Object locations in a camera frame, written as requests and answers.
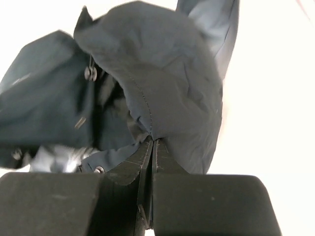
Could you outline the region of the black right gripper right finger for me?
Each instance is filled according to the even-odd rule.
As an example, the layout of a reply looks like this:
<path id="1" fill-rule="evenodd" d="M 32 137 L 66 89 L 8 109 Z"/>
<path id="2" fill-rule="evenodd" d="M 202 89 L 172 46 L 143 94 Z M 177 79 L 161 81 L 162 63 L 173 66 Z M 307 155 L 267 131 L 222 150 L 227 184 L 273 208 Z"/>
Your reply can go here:
<path id="1" fill-rule="evenodd" d="M 156 140 L 152 159 L 157 236 L 279 236 L 265 185 L 249 175 L 193 175 Z"/>

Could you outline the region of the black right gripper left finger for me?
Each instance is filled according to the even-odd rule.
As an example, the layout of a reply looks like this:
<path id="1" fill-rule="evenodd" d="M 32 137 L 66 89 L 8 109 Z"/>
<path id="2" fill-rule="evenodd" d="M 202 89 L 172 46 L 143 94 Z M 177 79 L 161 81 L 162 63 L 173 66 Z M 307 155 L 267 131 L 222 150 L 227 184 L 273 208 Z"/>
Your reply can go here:
<path id="1" fill-rule="evenodd" d="M 3 236 L 142 236 L 150 224 L 151 140 L 104 174 L 7 173 Z"/>

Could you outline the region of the dark navy jacket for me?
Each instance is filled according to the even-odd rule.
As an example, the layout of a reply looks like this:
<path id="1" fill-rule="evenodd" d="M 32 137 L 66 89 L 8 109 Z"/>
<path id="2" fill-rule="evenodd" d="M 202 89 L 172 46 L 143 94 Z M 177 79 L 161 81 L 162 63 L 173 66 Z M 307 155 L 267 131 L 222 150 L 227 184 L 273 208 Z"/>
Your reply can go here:
<path id="1" fill-rule="evenodd" d="M 237 0 L 141 1 L 25 45 L 0 83 L 0 166 L 107 172 L 150 137 L 189 173 L 208 172 Z"/>

